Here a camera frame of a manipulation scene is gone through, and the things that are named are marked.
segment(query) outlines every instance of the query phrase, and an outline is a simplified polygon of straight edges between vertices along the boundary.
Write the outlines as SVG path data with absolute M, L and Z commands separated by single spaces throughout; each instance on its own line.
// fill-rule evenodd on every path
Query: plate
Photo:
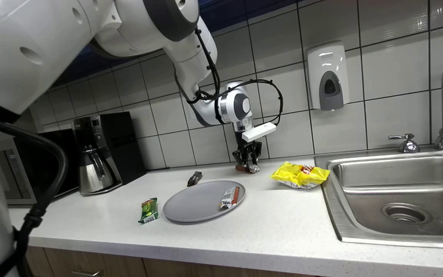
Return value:
M 237 205 L 220 209 L 223 194 L 229 188 L 240 187 Z M 200 183 L 179 191 L 163 205 L 163 214 L 178 222 L 199 222 L 213 219 L 235 209 L 244 200 L 246 188 L 238 182 L 220 180 Z

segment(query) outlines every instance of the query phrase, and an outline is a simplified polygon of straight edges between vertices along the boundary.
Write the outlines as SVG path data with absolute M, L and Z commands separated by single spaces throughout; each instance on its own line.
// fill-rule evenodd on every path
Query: power cord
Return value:
M 273 121 L 277 120 L 277 122 L 274 125 L 278 126 L 278 124 L 280 123 L 280 119 L 281 119 L 281 113 L 283 113 L 283 95 L 281 94 L 281 91 L 278 89 L 278 87 L 273 83 L 272 80 L 251 79 L 249 81 L 242 82 L 232 88 L 228 88 L 224 92 L 220 93 L 220 76 L 218 75 L 218 71 L 215 67 L 215 63 L 213 62 L 213 59 L 211 58 L 211 53 L 208 51 L 208 49 L 206 48 L 206 45 L 204 44 L 204 41 L 201 37 L 201 32 L 202 32 L 201 30 L 196 28 L 195 34 L 196 34 L 197 38 L 199 39 L 199 42 L 202 46 L 204 55 L 206 56 L 206 60 L 208 61 L 207 69 L 211 70 L 211 74 L 213 76 L 213 82 L 215 84 L 215 93 L 213 95 L 211 95 L 211 94 L 207 93 L 206 91 L 202 91 L 201 89 L 199 89 L 195 93 L 196 98 L 194 100 L 187 100 L 187 102 L 189 104 L 194 104 L 194 103 L 198 102 L 199 100 L 204 100 L 204 101 L 214 100 L 215 101 L 215 116 L 221 124 L 225 124 L 222 121 L 222 117 L 220 116 L 220 112 L 218 111 L 218 100 L 221 96 L 229 93 L 230 91 L 233 91 L 234 89 L 236 89 L 240 86 L 245 86 L 248 84 L 255 84 L 255 83 L 268 84 L 268 85 L 273 86 L 276 89 L 276 92 L 278 93 L 278 99 L 280 100 L 280 109 L 278 111 L 278 115 L 268 122 L 273 122 Z M 182 87 L 179 84 L 179 80 L 177 79 L 177 73 L 176 73 L 175 69 L 174 69 L 174 77 L 175 77 L 175 81 L 177 83 L 177 86 L 179 87 L 180 90 L 182 90 Z
M 47 150 L 54 154 L 58 160 L 58 173 L 51 185 L 37 200 L 37 203 L 32 206 L 30 211 L 28 211 L 28 214 L 25 215 L 20 231 L 13 228 L 14 239 L 16 241 L 15 251 L 5 261 L 3 261 L 3 263 L 0 264 L 0 277 L 6 276 L 7 273 L 15 266 L 17 267 L 21 276 L 27 276 L 27 274 L 22 272 L 25 268 L 22 262 L 23 259 L 25 259 L 25 253 L 27 252 L 30 232 L 34 228 L 37 228 L 40 223 L 42 223 L 42 216 L 44 216 L 46 213 L 47 207 L 49 204 L 51 204 L 51 201 L 53 200 L 54 196 L 56 196 L 61 185 L 63 184 L 67 173 L 68 159 L 63 149 L 61 149 L 57 144 L 34 133 L 30 133 L 3 122 L 0 122 L 0 132 L 13 135 L 21 140 L 25 140 L 26 142 L 35 145 L 36 147 Z

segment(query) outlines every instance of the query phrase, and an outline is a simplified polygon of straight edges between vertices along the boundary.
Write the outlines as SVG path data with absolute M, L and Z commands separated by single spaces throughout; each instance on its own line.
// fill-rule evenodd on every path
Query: soap dispenser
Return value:
M 350 102 L 343 42 L 328 42 L 310 48 L 307 61 L 314 109 L 335 110 Z

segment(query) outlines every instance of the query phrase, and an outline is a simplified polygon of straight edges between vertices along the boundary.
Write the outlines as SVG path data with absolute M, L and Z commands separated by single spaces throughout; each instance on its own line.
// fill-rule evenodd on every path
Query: black coffee maker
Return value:
M 146 174 L 129 112 L 77 118 L 82 195 L 111 191 Z

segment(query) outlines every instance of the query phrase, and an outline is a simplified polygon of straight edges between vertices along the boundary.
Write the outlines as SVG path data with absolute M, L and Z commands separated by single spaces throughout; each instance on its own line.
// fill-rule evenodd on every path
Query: white countertop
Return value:
M 160 170 L 103 195 L 73 193 L 51 204 L 30 245 L 327 277 L 443 277 L 443 249 L 340 242 L 319 188 L 296 190 L 269 177 L 283 161 L 261 161 L 255 175 L 233 164 Z M 289 161 L 313 165 L 312 157 Z M 210 221 L 170 222 L 163 203 L 195 170 L 201 182 L 243 184 L 246 198 Z M 151 197 L 158 197 L 160 218 L 141 225 L 141 203 Z M 10 209 L 15 226 L 26 212 Z

